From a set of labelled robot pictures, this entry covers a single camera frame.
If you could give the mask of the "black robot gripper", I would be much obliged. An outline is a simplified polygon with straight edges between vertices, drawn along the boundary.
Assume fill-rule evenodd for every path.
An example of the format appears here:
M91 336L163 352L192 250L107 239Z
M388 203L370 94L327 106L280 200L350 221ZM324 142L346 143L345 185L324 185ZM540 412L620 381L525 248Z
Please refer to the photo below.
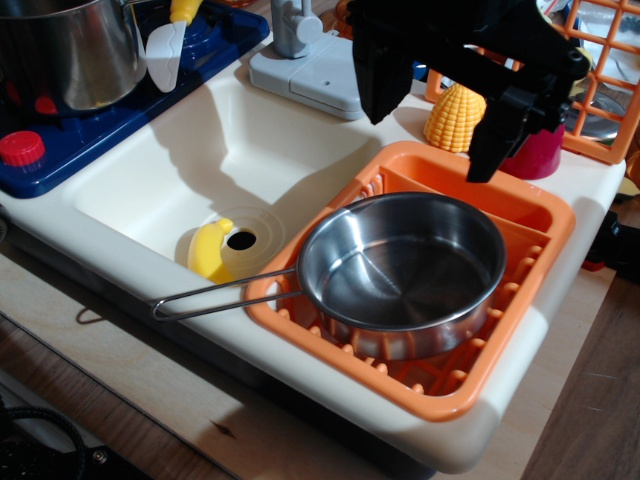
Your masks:
M553 131L590 63L533 1L352 1L347 21L361 107L380 123L409 93L413 63L487 100L466 180L487 183L528 133Z

